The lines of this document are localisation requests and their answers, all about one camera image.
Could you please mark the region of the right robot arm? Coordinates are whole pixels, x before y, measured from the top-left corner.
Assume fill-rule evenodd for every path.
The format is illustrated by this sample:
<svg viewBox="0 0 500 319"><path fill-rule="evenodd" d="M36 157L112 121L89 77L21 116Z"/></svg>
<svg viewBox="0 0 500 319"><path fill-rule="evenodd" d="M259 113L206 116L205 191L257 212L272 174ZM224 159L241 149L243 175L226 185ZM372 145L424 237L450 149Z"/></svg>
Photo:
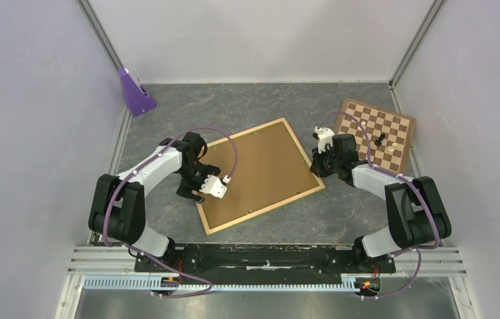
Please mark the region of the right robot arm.
<svg viewBox="0 0 500 319"><path fill-rule="evenodd" d="M317 177L337 175L351 187L384 200L388 224L377 232L356 239L353 266L371 270L383 255L398 256L409 249L435 249L452 233L452 224L435 181L427 176L412 178L387 171L361 160L351 134L334 134L316 128L310 171Z"/></svg>

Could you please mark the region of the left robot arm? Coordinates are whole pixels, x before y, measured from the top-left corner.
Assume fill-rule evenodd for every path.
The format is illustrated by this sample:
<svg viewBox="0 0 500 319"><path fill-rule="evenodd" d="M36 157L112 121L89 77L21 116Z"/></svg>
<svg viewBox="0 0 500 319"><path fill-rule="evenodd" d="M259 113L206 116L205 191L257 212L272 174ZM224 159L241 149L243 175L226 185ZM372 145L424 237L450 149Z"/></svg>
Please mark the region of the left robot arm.
<svg viewBox="0 0 500 319"><path fill-rule="evenodd" d="M206 151L201 135L187 132L180 140L163 140L131 169L119 175L102 175L96 183L89 229L150 254L151 263L159 270L171 270L177 261L175 251L169 249L173 240L147 224L145 198L172 173L181 177L176 192L180 197L197 203L204 202L204 195L223 198L227 186L218 176L220 168L200 161Z"/></svg>

